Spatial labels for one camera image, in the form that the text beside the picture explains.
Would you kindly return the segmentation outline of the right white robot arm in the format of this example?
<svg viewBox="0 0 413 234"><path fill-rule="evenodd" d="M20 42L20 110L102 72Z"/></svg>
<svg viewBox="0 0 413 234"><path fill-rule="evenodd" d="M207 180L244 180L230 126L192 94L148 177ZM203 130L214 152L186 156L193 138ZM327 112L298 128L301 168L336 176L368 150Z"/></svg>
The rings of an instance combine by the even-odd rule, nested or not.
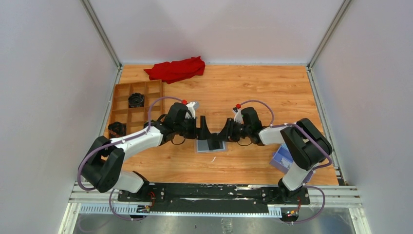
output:
<svg viewBox="0 0 413 234"><path fill-rule="evenodd" d="M285 144L293 162L280 179L278 197L283 203L291 203L298 196L307 175L332 163L333 148L326 137L307 118L294 123L264 126L253 107L233 109L235 116L228 118L217 138L226 142L238 142L249 138L253 144L264 146Z"/></svg>

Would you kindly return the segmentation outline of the dark grey credit card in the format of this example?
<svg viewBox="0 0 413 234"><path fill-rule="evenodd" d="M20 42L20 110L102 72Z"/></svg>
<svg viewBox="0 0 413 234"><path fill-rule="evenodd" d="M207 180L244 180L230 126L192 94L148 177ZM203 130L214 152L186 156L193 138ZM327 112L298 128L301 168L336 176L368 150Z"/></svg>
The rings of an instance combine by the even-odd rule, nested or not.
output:
<svg viewBox="0 0 413 234"><path fill-rule="evenodd" d="M219 139L218 133L212 133L207 140L208 149L210 151L223 149L223 142Z"/></svg>

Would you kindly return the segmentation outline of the blue plastic box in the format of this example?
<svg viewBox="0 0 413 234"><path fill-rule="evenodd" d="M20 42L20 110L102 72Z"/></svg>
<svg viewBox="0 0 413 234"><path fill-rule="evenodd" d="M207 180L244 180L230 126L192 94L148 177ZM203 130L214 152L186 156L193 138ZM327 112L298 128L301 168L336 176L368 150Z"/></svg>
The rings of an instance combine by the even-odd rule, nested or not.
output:
<svg viewBox="0 0 413 234"><path fill-rule="evenodd" d="M293 164L293 159L286 144L281 144L278 150L272 154L269 164L277 168L283 174L288 172Z"/></svg>

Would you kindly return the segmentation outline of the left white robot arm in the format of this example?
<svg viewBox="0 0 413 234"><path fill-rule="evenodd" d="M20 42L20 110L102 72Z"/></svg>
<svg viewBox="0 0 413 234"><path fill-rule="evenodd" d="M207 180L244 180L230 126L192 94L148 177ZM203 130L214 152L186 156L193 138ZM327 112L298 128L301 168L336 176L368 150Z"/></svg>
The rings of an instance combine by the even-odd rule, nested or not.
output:
<svg viewBox="0 0 413 234"><path fill-rule="evenodd" d="M105 193L112 189L130 192L137 201L149 196L148 181L137 172L122 169L124 161L150 148L172 142L175 136L184 139L208 139L211 133L206 126L196 126L199 103L184 100L174 103L169 112L146 128L118 138L100 136L95 139L78 169L78 178L85 178L91 189Z"/></svg>

